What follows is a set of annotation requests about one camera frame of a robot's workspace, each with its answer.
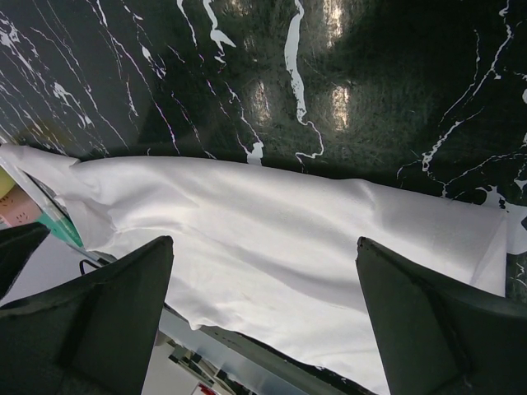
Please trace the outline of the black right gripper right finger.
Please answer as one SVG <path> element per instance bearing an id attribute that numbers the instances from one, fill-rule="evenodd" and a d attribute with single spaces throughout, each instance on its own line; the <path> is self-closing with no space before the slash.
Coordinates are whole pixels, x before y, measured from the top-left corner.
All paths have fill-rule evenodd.
<path id="1" fill-rule="evenodd" d="M 524 394 L 526 307 L 357 242 L 357 272 L 392 394 Z"/>

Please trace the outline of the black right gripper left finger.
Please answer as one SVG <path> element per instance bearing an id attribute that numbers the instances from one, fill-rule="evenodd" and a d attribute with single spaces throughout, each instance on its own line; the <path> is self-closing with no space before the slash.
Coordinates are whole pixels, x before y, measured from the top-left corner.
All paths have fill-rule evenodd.
<path id="1" fill-rule="evenodd" d="M 3 394 L 139 394 L 173 264 L 158 237 L 121 259 L 1 307 Z"/>

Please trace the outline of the white t shirt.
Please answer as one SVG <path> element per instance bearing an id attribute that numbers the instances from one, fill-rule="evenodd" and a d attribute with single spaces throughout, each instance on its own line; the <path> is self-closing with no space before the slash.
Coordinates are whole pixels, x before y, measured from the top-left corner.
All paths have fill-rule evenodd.
<path id="1" fill-rule="evenodd" d="M 81 162 L 28 146 L 1 157 L 50 187 L 86 249 L 121 258 L 174 242 L 166 303 L 386 394 L 356 268 L 367 237 L 504 295 L 504 211 L 373 184 L 186 157 Z"/>

